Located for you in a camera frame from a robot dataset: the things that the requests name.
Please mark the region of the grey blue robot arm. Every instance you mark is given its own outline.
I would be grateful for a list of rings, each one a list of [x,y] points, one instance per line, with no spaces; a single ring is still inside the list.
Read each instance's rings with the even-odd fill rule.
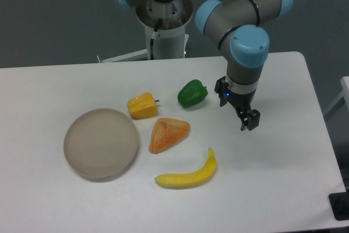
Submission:
[[[263,65],[269,53],[269,36],[261,23],[290,11],[293,0],[236,0],[223,4],[207,0],[197,10],[191,0],[116,0],[135,8],[145,29],[150,60],[184,57],[184,33],[190,20],[227,60],[226,75],[215,84],[220,105],[231,104],[242,130],[253,130],[260,113],[251,107]]]

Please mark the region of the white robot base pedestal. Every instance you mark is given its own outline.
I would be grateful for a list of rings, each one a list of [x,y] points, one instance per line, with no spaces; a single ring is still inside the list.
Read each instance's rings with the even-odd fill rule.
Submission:
[[[166,3],[148,0],[135,9],[137,19],[145,30],[146,48],[101,60],[101,63],[175,59],[185,57],[189,35],[186,25],[193,15],[191,0],[172,0]]]

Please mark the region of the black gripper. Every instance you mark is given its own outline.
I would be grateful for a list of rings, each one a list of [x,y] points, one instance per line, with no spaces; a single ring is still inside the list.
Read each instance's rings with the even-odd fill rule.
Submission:
[[[253,130],[259,126],[261,114],[258,110],[251,108],[255,92],[252,91],[248,94],[237,94],[229,90],[225,92],[226,100],[234,107],[237,115],[240,116],[241,131],[246,129]]]

